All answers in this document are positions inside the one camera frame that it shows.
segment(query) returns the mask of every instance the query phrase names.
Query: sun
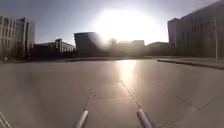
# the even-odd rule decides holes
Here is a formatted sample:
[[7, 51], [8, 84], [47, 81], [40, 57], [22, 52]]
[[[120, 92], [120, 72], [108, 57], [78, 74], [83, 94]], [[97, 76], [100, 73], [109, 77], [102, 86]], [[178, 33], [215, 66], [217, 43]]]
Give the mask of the sun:
[[161, 36], [153, 18], [137, 10], [104, 10], [94, 29], [102, 39], [154, 41]]

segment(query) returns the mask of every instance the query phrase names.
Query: ground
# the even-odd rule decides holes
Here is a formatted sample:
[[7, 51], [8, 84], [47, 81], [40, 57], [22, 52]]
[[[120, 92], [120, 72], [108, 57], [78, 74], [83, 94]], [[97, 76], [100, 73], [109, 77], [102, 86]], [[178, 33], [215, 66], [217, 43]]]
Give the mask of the ground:
[[0, 111], [12, 128], [223, 127], [224, 71], [156, 60], [0, 64]]

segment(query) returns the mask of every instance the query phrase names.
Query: tall building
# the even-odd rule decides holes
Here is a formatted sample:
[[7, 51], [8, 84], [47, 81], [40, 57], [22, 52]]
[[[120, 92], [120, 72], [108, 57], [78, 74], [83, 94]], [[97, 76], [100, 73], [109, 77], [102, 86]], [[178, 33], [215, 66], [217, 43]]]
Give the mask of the tall building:
[[98, 56], [102, 52], [99, 48], [100, 38], [95, 32], [75, 33], [74, 40], [79, 55]]
[[0, 58], [26, 58], [34, 45], [34, 22], [0, 16]]
[[216, 54], [216, 41], [219, 48], [224, 45], [224, 1], [218, 1], [192, 12], [180, 19], [168, 22], [169, 43], [183, 54], [210, 56]]

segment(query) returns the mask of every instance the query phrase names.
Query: sunlight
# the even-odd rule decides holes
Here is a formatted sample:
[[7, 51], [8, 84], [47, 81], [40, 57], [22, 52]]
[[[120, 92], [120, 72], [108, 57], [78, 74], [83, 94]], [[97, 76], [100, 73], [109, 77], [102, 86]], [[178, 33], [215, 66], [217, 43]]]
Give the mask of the sunlight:
[[153, 18], [136, 10], [105, 10], [94, 23], [102, 39], [155, 41], [161, 28]]
[[119, 66], [120, 80], [130, 82], [133, 78], [136, 60], [116, 61]]

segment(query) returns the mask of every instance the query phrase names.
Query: sky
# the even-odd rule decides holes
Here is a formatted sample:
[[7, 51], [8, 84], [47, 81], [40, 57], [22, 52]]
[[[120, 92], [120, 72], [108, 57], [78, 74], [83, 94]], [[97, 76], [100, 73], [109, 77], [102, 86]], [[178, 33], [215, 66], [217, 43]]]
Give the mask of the sky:
[[74, 44], [73, 33], [96, 31], [96, 22], [105, 10], [119, 13], [120, 10], [128, 9], [140, 12], [133, 15], [130, 13], [129, 17], [144, 14], [150, 17], [150, 23], [157, 25], [159, 32], [156, 36], [153, 35], [157, 30], [154, 25], [149, 25], [145, 32], [146, 35], [149, 33], [150, 42], [167, 42], [167, 21], [216, 1], [218, 0], [0, 0], [0, 15], [33, 20], [35, 43], [62, 38], [65, 42]]

